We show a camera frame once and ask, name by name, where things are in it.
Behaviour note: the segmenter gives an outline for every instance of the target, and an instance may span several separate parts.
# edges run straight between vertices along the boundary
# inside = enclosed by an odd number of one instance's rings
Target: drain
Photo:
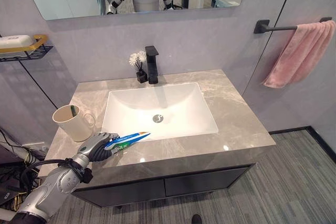
[[[153,121],[154,121],[154,123],[161,123],[163,121],[163,115],[157,114],[157,115],[153,116]]]

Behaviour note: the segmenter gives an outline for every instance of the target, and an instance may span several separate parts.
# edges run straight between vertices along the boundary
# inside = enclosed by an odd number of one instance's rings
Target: blue toothpaste tube
[[[105,150],[112,150],[117,148],[118,150],[122,150],[131,144],[143,139],[144,137],[149,136],[149,132],[138,132],[134,133],[131,135],[123,136],[114,140],[110,140],[106,145],[105,145]]]

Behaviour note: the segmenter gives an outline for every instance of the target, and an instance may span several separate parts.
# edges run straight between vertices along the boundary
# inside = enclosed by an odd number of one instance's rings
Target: small vase
[[[145,71],[143,71],[142,69],[139,70],[139,72],[137,72],[136,75],[137,75],[137,79],[140,83],[144,83],[144,82],[148,81],[147,73]]]

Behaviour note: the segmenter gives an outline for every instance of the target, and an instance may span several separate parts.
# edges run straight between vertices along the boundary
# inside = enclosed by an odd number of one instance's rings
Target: pink towel
[[[307,77],[324,55],[335,28],[336,23],[332,20],[298,25],[264,85],[280,89]]]

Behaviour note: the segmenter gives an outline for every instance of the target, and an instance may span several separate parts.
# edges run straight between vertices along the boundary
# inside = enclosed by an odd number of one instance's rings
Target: cabinet drawer
[[[163,179],[79,190],[72,194],[100,207],[119,206],[165,197]]]
[[[165,188],[167,196],[193,194],[202,191],[211,191],[227,188],[248,167],[220,170],[201,174],[193,174],[165,179]]]

